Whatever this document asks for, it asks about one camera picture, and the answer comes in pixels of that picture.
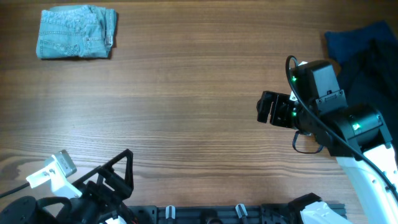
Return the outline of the light blue denim shorts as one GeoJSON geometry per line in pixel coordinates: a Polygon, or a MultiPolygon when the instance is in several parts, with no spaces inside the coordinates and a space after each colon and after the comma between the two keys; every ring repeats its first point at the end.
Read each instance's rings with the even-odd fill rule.
{"type": "Polygon", "coordinates": [[[114,9],[88,4],[43,10],[36,55],[40,59],[107,58],[117,20],[114,9]]]}

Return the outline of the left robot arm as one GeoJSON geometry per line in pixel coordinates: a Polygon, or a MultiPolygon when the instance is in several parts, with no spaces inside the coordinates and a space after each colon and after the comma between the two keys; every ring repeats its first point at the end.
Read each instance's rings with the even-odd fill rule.
{"type": "Polygon", "coordinates": [[[45,184],[53,195],[13,201],[1,211],[1,223],[135,223],[134,213],[124,204],[134,189],[132,162],[133,153],[126,149],[70,183],[67,178],[76,165],[65,150],[53,154],[24,185],[5,193],[45,184]]]}

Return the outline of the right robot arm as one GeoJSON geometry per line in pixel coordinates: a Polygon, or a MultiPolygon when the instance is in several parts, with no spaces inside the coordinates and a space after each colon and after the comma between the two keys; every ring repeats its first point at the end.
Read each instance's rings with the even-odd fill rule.
{"type": "Polygon", "coordinates": [[[397,163],[392,136],[379,110],[350,106],[330,62],[298,63],[290,55],[285,74],[291,93],[264,91],[257,120],[314,136],[348,176],[369,223],[397,223],[397,163]]]}

